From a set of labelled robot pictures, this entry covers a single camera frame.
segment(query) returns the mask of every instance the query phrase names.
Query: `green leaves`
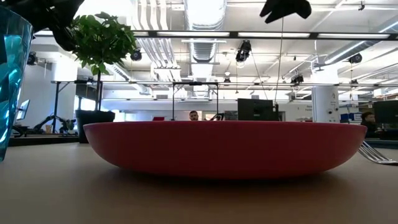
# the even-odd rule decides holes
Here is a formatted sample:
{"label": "green leaves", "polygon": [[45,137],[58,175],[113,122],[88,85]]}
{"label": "green leaves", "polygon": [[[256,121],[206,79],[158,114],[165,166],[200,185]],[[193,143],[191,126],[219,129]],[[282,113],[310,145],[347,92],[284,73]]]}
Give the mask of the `green leaves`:
{"label": "green leaves", "polygon": [[99,72],[109,75],[104,63],[123,66],[122,58],[126,58],[137,47],[131,27],[120,24],[117,16],[105,12],[76,17],[71,24],[71,31],[76,41],[73,53],[81,61],[82,67],[92,66],[93,75]]}

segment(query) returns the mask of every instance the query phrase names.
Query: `potted plant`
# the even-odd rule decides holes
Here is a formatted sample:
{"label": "potted plant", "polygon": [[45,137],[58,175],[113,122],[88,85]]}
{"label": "potted plant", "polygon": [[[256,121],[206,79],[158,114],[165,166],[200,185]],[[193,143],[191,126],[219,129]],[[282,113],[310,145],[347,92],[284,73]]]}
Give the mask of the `potted plant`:
{"label": "potted plant", "polygon": [[109,75],[105,64],[118,64],[123,67],[122,58],[136,49],[136,38],[130,26],[120,24],[117,16],[105,12],[95,16],[78,16],[71,24],[71,32],[76,43],[73,53],[81,61],[81,67],[91,66],[93,75],[97,75],[96,101],[94,111],[76,111],[80,142],[88,142],[83,125],[90,123],[112,122],[112,112],[98,108],[100,98],[101,75]]}

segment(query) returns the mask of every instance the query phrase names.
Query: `black plant pot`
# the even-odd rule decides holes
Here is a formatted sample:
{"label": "black plant pot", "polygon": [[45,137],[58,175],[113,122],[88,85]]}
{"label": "black plant pot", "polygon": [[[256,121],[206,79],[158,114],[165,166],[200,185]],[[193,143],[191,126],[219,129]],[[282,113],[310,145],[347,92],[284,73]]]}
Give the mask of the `black plant pot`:
{"label": "black plant pot", "polygon": [[88,143],[83,125],[103,122],[113,122],[114,113],[111,111],[83,111],[76,110],[77,130],[79,132],[79,142]]}

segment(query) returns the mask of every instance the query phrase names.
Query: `wooden tabletop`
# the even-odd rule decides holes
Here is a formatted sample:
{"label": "wooden tabletop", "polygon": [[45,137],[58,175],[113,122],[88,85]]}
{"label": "wooden tabletop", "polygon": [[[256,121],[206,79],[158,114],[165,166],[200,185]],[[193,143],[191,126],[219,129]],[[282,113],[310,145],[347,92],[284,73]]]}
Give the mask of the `wooden tabletop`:
{"label": "wooden tabletop", "polygon": [[121,170],[84,144],[10,147],[0,223],[398,223],[397,174],[355,155],[312,177],[203,181]]}

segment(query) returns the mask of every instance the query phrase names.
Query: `fork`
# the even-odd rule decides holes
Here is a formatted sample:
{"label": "fork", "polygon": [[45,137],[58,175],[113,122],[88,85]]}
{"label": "fork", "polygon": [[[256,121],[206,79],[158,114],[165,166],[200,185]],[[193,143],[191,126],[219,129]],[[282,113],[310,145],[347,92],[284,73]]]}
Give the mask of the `fork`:
{"label": "fork", "polygon": [[369,159],[372,162],[381,165],[390,165],[390,166],[398,166],[398,161],[394,161],[392,159],[387,158],[385,155],[381,154],[375,148],[370,146],[365,141],[359,147],[358,151],[363,157]]}

